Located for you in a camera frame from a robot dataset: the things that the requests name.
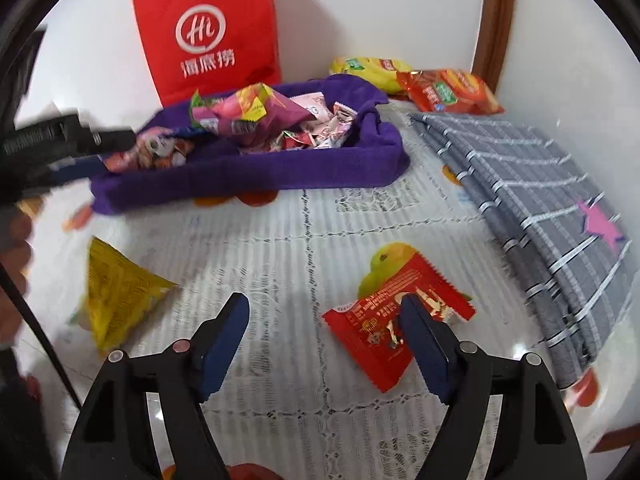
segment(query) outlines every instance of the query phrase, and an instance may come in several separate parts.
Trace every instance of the yellow snack bag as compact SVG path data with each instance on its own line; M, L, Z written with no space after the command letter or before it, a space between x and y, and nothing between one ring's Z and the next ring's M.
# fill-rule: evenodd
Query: yellow snack bag
M94 237L89 247L88 293L81 309L98 350L107 353L119 346L174 286Z
M329 67L330 74L357 75L389 95L404 92L396 81L396 73L411 70L413 69L407 63L399 59L377 57L338 57Z

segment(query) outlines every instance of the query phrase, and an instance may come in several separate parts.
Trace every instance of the red paper bag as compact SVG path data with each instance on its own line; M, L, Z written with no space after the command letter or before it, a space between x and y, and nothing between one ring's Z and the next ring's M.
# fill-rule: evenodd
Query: red paper bag
M273 0L133 0L163 106L280 82Z

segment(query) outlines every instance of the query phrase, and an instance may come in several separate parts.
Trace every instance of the orange snack bag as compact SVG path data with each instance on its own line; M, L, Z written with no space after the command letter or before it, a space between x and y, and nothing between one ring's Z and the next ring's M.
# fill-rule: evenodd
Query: orange snack bag
M385 284L347 308L332 308L322 317L351 356L386 392L395 386L414 358L402 340L398 323L405 294L417 294L438 321L456 313L469 320L476 310L420 253L414 254Z
M504 112L486 83L464 70L398 72L396 77L398 84L423 112L473 115Z

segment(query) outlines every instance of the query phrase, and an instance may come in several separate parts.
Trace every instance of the pink star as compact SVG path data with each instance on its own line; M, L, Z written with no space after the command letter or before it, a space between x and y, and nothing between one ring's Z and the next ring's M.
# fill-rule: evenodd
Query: pink star
M625 238L618 226L609 220L598 204L588 206L584 202L578 202L578 207L585 215L584 232L601 236L606 241L611 252L618 254L617 242Z

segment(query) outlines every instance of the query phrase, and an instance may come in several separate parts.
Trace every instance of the person's hand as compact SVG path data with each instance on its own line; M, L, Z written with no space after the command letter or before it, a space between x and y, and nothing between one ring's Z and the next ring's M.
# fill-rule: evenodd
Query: person's hand
M9 236L13 241L13 247L0 254L0 262L11 276L11 279L20 290L21 294L27 291L27 280L22 270L31 260L31 247L27 238L31 235L31 219L16 210L14 219L9 226ZM22 317L9 300L4 290L0 290L0 344L14 342L15 335L20 329Z

